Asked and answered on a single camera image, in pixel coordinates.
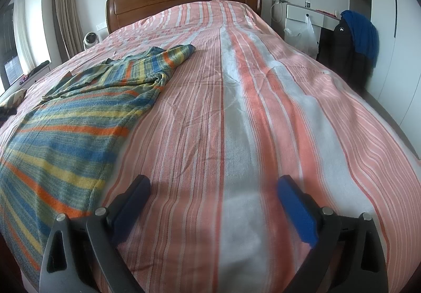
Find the brown grey striped pillow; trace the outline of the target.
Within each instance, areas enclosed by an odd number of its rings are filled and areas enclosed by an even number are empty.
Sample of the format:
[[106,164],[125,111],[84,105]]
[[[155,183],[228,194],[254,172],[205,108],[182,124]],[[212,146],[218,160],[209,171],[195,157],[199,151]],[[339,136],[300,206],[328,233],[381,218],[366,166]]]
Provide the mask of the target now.
[[26,89],[19,89],[13,94],[9,95],[4,101],[1,101],[1,108],[11,109],[17,108],[26,96]]

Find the beige curtain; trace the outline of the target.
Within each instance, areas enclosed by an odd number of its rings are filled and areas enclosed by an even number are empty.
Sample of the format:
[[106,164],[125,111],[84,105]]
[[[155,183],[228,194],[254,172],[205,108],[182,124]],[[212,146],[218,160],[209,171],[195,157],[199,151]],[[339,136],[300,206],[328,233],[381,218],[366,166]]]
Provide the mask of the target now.
[[70,59],[83,51],[83,34],[77,12],[76,0],[53,0],[58,30]]

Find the multicolour striped knit sweater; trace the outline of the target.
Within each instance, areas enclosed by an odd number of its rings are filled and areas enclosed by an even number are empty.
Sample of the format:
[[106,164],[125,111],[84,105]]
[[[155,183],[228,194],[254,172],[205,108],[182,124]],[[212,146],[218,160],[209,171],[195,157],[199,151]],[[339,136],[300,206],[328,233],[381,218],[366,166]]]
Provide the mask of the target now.
[[30,281],[56,216],[93,212],[132,128],[194,52],[152,47],[68,73],[23,117],[1,154],[1,234]]

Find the white plastic bag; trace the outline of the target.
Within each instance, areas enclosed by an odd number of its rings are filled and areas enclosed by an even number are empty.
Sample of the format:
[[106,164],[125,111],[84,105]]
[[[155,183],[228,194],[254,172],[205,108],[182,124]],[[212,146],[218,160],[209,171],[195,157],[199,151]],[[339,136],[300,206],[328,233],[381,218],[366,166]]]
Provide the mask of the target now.
[[305,16],[304,23],[301,23],[298,27],[286,27],[284,28],[284,33],[285,41],[289,45],[311,58],[317,58],[318,40],[308,15]]

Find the blue garment on chair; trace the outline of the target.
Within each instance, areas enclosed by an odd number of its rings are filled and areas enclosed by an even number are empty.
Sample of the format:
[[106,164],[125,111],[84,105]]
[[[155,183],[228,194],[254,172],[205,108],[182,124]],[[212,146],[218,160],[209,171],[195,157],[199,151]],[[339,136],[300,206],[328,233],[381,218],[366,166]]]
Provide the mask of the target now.
[[380,48],[377,29],[367,17],[358,12],[347,9],[340,15],[350,29],[355,52],[369,59],[375,68]]

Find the white window-side drawer cabinet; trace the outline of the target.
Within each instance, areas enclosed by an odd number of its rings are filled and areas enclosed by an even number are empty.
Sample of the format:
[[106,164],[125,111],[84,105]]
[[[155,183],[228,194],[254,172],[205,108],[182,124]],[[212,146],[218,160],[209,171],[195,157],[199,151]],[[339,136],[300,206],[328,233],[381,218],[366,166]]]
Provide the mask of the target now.
[[9,96],[19,89],[29,89],[33,84],[51,71],[50,65],[50,61],[45,61],[36,68],[36,72],[31,76],[21,76],[18,78],[8,89],[6,89],[6,91],[1,92],[1,98]]

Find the white bedside desk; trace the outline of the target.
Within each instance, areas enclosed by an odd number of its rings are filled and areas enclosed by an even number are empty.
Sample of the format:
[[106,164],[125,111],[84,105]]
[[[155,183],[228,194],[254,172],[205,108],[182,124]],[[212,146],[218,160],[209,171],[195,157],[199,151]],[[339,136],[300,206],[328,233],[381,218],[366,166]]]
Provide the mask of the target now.
[[314,26],[329,30],[333,30],[340,22],[340,19],[335,16],[292,4],[285,0],[273,0],[272,5],[272,23],[278,24],[280,27],[286,27],[288,22],[305,23],[306,17],[310,19]]

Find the white round desk fan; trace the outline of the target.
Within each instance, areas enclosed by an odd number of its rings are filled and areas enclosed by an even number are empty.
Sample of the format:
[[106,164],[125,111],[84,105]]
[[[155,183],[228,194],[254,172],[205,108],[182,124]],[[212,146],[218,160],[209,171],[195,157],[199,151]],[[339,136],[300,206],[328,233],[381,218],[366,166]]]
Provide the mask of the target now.
[[85,50],[98,44],[98,35],[95,32],[89,32],[83,38],[83,47]]

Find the black jacket on chair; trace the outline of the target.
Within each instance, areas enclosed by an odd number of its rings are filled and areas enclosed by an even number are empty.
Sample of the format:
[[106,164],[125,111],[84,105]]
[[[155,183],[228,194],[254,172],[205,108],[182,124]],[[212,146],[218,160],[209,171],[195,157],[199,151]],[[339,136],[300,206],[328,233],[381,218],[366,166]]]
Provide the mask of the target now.
[[322,29],[316,60],[336,72],[356,92],[363,92],[373,62],[355,50],[350,28],[344,19],[333,31]]

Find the pink white striped bedspread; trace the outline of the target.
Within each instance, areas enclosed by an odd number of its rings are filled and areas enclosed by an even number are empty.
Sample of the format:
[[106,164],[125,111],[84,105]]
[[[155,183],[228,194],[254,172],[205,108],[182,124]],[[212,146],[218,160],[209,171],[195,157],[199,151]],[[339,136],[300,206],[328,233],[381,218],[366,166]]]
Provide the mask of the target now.
[[[41,123],[67,74],[152,47],[193,55],[152,109],[124,128],[96,180],[55,162]],[[137,175],[152,192],[119,251],[147,292],[281,292],[308,247],[276,194],[290,175],[321,206],[369,213],[390,292],[420,265],[420,161],[334,72],[287,45],[245,4],[181,4],[115,31],[28,89],[1,126],[1,235],[32,287],[59,213],[107,205]]]

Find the dark window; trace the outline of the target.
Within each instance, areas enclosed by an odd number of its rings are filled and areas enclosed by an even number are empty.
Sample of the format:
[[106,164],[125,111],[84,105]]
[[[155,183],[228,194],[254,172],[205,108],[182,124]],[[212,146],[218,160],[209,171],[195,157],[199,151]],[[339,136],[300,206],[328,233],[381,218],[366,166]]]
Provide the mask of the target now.
[[14,37],[14,4],[1,11],[0,23],[1,85],[6,91],[23,75]]

